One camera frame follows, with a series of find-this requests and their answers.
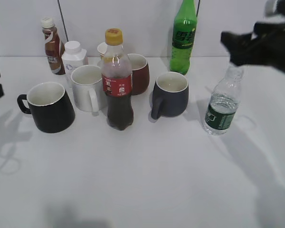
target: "mug handle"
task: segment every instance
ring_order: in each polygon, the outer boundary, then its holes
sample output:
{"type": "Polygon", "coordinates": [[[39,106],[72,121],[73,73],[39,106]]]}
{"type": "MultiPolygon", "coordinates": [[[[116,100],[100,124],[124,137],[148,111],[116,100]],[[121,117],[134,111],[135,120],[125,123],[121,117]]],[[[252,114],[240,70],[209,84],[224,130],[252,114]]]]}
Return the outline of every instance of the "mug handle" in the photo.
{"type": "Polygon", "coordinates": [[[153,104],[151,117],[154,120],[158,120],[161,116],[160,114],[160,107],[162,105],[163,99],[161,97],[157,98],[153,104]]]}
{"type": "Polygon", "coordinates": [[[91,98],[93,113],[97,113],[99,111],[99,105],[98,105],[98,99],[97,99],[95,89],[91,88],[89,90],[89,94],[90,94],[90,98],[91,98]]]}
{"type": "Polygon", "coordinates": [[[30,109],[24,105],[23,100],[26,100],[26,101],[28,100],[26,94],[21,94],[17,98],[17,103],[18,103],[20,110],[25,114],[32,114],[30,109]]]}

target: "green soda bottle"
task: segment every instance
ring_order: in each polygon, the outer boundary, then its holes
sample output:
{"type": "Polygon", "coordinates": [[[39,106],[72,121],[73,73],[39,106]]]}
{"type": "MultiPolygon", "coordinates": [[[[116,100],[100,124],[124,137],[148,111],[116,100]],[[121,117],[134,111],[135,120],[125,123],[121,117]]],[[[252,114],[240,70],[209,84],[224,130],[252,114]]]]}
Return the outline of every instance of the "green soda bottle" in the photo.
{"type": "Polygon", "coordinates": [[[170,71],[188,72],[197,23],[194,0],[183,0],[174,19],[170,71]]]}

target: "white mug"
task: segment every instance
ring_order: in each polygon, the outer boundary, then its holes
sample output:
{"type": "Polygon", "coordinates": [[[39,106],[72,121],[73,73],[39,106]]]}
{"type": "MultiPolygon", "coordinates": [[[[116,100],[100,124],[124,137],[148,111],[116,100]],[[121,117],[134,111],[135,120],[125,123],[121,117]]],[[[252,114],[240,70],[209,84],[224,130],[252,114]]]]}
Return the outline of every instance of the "white mug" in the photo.
{"type": "Polygon", "coordinates": [[[95,113],[106,106],[100,67],[80,66],[72,72],[71,80],[77,108],[95,113]]]}

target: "bottle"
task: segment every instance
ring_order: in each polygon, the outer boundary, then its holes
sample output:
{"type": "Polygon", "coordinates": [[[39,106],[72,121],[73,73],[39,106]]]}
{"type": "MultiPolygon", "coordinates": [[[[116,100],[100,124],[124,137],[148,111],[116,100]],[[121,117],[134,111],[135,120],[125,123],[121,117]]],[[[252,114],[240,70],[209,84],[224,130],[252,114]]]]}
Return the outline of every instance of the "bottle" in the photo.
{"type": "Polygon", "coordinates": [[[174,19],[170,71],[188,72],[197,22],[194,1],[183,0],[174,19]]]}
{"type": "Polygon", "coordinates": [[[54,21],[52,18],[45,17],[41,20],[41,24],[49,66],[55,75],[64,75],[65,70],[61,56],[65,51],[65,46],[59,38],[54,21]]]}
{"type": "Polygon", "coordinates": [[[123,35],[120,29],[105,32],[107,51],[102,58],[102,78],[108,101],[108,122],[123,131],[133,123],[132,66],[123,50],[123,35]]]}
{"type": "Polygon", "coordinates": [[[66,71],[67,83],[72,87],[72,72],[83,65],[88,65],[87,51],[81,48],[77,41],[69,41],[65,44],[65,52],[62,55],[63,66],[66,71]]]}
{"type": "Polygon", "coordinates": [[[243,69],[230,66],[226,76],[214,88],[204,120],[205,130],[212,135],[227,132],[240,103],[243,69]]]}

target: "cola bottle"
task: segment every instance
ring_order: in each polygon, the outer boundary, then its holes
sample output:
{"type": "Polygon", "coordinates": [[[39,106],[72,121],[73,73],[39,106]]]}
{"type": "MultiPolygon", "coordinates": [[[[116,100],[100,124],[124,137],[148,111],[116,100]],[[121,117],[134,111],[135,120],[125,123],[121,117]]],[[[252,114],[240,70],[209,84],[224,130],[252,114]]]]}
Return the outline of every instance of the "cola bottle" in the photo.
{"type": "Polygon", "coordinates": [[[132,66],[123,50],[123,34],[111,28],[105,32],[107,51],[102,59],[102,79],[108,101],[108,122],[120,131],[133,123],[132,66]]]}

